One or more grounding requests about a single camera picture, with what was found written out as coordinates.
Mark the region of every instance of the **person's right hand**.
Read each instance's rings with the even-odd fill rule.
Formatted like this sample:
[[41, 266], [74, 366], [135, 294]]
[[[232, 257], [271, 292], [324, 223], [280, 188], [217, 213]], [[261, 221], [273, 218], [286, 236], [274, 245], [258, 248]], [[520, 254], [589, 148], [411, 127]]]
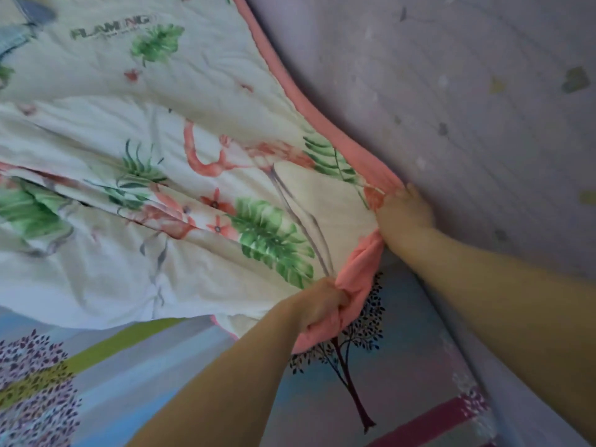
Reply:
[[377, 211], [377, 222], [394, 253], [405, 240], [435, 227], [433, 209], [412, 183], [385, 196], [383, 206]]

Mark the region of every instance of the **pink fabric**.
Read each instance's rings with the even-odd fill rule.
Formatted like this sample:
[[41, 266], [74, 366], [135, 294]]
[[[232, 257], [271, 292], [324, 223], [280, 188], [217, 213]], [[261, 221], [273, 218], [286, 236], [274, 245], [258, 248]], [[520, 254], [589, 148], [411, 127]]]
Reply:
[[[403, 187], [401, 180], [383, 162], [335, 127], [309, 102], [296, 86], [290, 74], [287, 73], [246, 1], [234, 0], [234, 3], [249, 26], [257, 48], [269, 66], [270, 72], [279, 81], [287, 97], [294, 103], [302, 116], [309, 121], [310, 125], [325, 136], [370, 185], [381, 189], [384, 193]], [[321, 341], [335, 337], [358, 317], [370, 292], [382, 252], [383, 239], [378, 231], [373, 232], [359, 243], [344, 268], [340, 270], [336, 280], [337, 286], [350, 295], [349, 306], [332, 314], [323, 322], [309, 327], [308, 332], [302, 333], [298, 337], [294, 353], [302, 352]]]

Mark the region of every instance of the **person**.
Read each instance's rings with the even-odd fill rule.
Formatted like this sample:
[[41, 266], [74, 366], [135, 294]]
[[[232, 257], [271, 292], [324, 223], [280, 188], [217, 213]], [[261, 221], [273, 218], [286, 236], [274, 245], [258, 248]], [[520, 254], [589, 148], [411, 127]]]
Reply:
[[[536, 394], [596, 442], [596, 287], [435, 228], [416, 187], [377, 213], [388, 247]], [[257, 446], [298, 334], [347, 303], [324, 278], [281, 301], [141, 428], [130, 447]]]

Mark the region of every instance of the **forearm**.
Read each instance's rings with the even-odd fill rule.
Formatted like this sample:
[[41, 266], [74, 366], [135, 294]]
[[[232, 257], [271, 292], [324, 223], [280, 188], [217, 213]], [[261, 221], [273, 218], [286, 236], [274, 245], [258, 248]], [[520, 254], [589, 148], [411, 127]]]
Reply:
[[466, 246], [435, 229], [388, 243], [505, 364], [596, 440], [593, 284]]
[[131, 447], [257, 446], [300, 321], [282, 301], [173, 398]]

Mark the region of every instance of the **flamingo print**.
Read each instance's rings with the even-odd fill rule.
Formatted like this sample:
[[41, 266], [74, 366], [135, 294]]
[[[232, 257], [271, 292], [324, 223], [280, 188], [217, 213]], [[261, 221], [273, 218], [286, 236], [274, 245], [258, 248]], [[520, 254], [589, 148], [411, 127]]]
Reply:
[[[275, 164], [279, 161], [289, 161], [303, 168], [313, 169], [315, 167], [315, 161], [300, 148], [291, 146], [290, 144], [283, 141], [240, 143], [223, 134], [219, 137], [219, 142], [222, 146], [222, 149], [219, 152], [218, 160], [213, 163], [205, 164], [202, 163], [197, 157], [193, 127], [194, 123], [189, 119], [186, 119], [183, 132], [184, 152], [186, 153], [190, 168], [197, 174], [205, 177], [218, 177], [223, 172], [239, 168], [256, 167], [263, 171], [270, 179], [287, 212], [290, 214], [294, 222], [300, 226], [302, 233], [304, 233], [305, 237], [312, 245], [315, 255], [317, 256], [318, 261], [321, 263], [324, 274], [326, 276], [331, 276], [334, 273], [332, 258], [329, 252], [329, 247], [327, 246], [327, 242], [323, 236], [323, 233], [321, 232], [321, 228], [319, 227], [317, 220], [310, 213], [308, 213], [308, 211], [304, 210], [304, 208], [302, 208], [302, 206], [296, 201], [290, 190], [279, 178], [279, 175], [274, 168]], [[317, 244], [306, 230], [301, 219], [298, 218], [298, 216], [290, 207], [284, 192], [290, 198], [292, 198], [292, 200], [304, 213], [306, 213], [307, 217], [309, 217], [310, 221], [316, 227], [318, 231], [318, 237], [321, 239], [321, 243], [325, 249], [327, 261], [323, 259], [321, 252], [317, 248]]]

